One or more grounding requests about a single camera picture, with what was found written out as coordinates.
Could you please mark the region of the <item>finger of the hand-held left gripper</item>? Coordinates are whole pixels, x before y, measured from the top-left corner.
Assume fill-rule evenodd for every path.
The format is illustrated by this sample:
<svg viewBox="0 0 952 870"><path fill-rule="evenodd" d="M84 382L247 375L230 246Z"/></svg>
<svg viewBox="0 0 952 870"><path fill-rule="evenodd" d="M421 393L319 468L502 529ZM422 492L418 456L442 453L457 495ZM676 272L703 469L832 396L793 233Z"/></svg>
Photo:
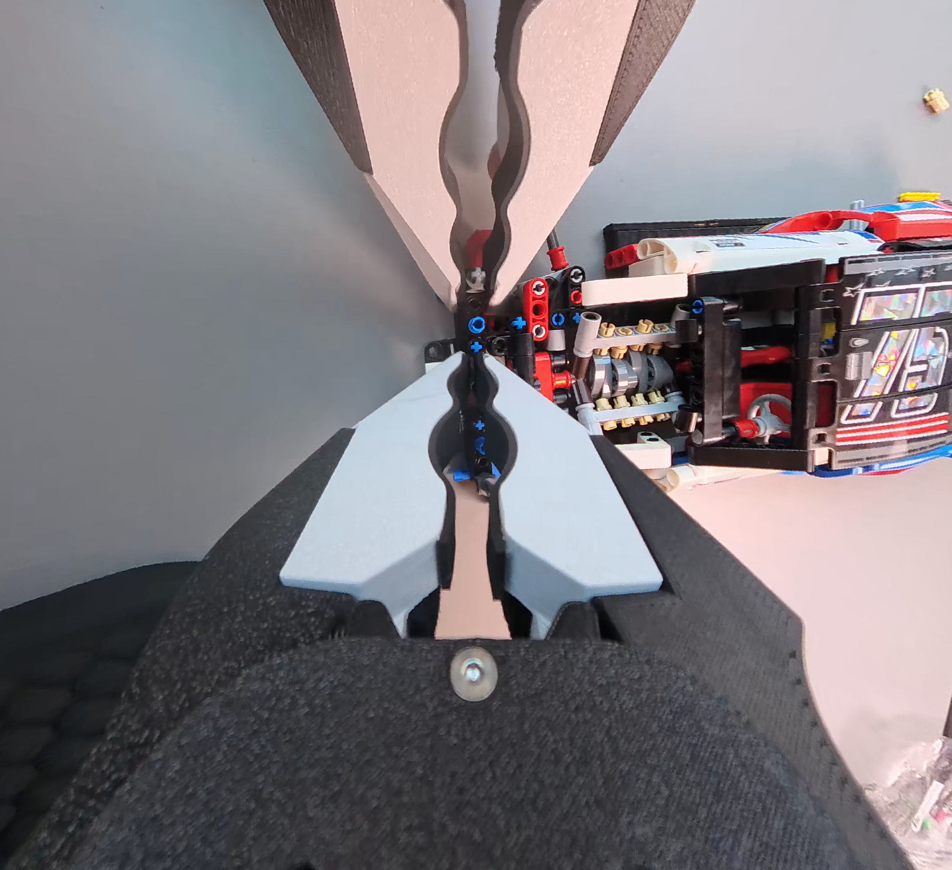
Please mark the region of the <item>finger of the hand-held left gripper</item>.
<svg viewBox="0 0 952 870"><path fill-rule="evenodd" d="M640 0L506 0L497 64L507 136L492 192L491 304L528 268L591 172Z"/></svg>
<svg viewBox="0 0 952 870"><path fill-rule="evenodd" d="M367 183L430 287L454 311L458 188L446 123L466 83L462 0L334 0L370 167Z"/></svg>

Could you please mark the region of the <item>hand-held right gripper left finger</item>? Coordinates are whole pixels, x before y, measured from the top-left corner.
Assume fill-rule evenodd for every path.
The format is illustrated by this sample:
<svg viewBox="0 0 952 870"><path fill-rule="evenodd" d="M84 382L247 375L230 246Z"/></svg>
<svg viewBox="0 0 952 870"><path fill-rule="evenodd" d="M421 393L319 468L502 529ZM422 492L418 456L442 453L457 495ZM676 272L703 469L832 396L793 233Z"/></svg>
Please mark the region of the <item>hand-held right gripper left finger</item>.
<svg viewBox="0 0 952 870"><path fill-rule="evenodd" d="M457 353L352 429L352 437L280 572L284 586L381 602L399 635L438 586L447 483L430 458L453 412Z"/></svg>

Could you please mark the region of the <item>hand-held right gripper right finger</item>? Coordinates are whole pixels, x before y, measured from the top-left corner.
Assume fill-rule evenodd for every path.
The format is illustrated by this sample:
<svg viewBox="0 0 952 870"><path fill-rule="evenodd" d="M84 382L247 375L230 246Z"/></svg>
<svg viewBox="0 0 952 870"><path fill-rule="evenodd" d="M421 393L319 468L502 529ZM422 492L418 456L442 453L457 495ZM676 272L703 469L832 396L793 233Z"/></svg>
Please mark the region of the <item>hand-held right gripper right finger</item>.
<svg viewBox="0 0 952 870"><path fill-rule="evenodd" d="M610 446L492 357L480 365L493 579L517 635L545 638L563 607L654 593L662 574L597 446Z"/></svg>

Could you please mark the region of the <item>toy brick race car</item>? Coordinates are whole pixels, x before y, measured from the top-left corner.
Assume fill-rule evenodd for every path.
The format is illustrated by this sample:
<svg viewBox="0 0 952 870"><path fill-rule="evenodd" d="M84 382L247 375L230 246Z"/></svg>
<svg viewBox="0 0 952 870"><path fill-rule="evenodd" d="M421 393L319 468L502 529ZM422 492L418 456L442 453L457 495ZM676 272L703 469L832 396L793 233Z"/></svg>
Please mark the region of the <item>toy brick race car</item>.
<svg viewBox="0 0 952 870"><path fill-rule="evenodd" d="M950 237L950 200L917 192L610 223L601 279L551 235L503 365L668 490L897 474L950 457Z"/></svg>

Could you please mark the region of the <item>grey desk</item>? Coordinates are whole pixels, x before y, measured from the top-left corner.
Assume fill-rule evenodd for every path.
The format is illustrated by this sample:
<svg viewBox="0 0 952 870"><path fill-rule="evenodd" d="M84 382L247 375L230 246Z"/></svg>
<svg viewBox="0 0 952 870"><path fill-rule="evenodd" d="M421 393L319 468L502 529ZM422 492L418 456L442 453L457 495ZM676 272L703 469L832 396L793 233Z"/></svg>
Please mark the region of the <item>grey desk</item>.
<svg viewBox="0 0 952 870"><path fill-rule="evenodd" d="M950 0L696 0L554 228L949 196L950 124L913 115L941 63ZM2 603L200 562L10 868L910 868L800 617L585 424L662 586L517 635L489 356L430 440L408 634L281 583L456 309L264 0L2 0Z"/></svg>

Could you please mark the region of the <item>clear plastic bag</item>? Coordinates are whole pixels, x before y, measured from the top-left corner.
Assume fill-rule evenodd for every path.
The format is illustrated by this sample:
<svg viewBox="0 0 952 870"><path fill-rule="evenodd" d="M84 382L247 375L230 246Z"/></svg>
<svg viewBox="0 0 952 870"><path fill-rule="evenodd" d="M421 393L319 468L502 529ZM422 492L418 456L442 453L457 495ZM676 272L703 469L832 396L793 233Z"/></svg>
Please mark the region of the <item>clear plastic bag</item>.
<svg viewBox="0 0 952 870"><path fill-rule="evenodd" d="M913 745L864 790L914 868L951 867L950 738Z"/></svg>

